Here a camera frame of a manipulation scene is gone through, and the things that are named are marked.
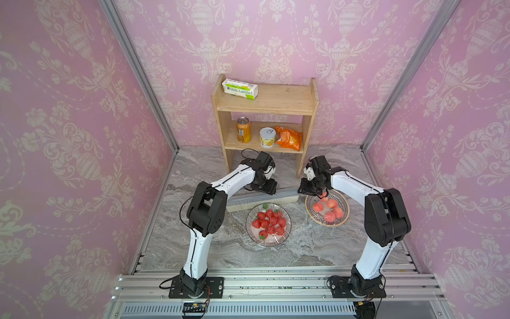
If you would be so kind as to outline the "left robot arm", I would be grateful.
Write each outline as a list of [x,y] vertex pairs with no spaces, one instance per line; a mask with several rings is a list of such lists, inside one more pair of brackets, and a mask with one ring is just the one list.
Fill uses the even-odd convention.
[[194,298],[206,291],[209,249],[213,234],[223,224],[228,199],[245,187],[274,195],[277,182],[272,175],[275,171],[272,156],[259,152],[255,159],[244,159],[235,170],[216,182],[198,184],[195,193],[187,200],[186,226],[190,231],[190,244],[186,262],[179,273],[185,294]]

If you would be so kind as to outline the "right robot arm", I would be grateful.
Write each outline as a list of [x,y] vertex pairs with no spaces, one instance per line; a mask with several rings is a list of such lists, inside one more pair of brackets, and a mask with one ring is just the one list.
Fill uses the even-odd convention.
[[382,267],[396,244],[411,231],[411,222],[400,191],[383,189],[356,178],[342,167],[331,167],[324,156],[311,158],[304,168],[300,194],[321,195],[339,191],[364,208],[367,242],[351,276],[333,275],[327,286],[334,298],[385,298]]

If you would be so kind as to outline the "cream plastic wrap dispenser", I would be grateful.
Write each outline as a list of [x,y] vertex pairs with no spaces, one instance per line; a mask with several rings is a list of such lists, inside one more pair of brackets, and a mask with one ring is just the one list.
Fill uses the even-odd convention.
[[294,187],[287,187],[276,190],[274,195],[269,195],[260,192],[248,192],[247,194],[234,195],[227,202],[227,211],[229,213],[253,209],[254,207],[265,204],[287,204],[297,202],[300,194]]

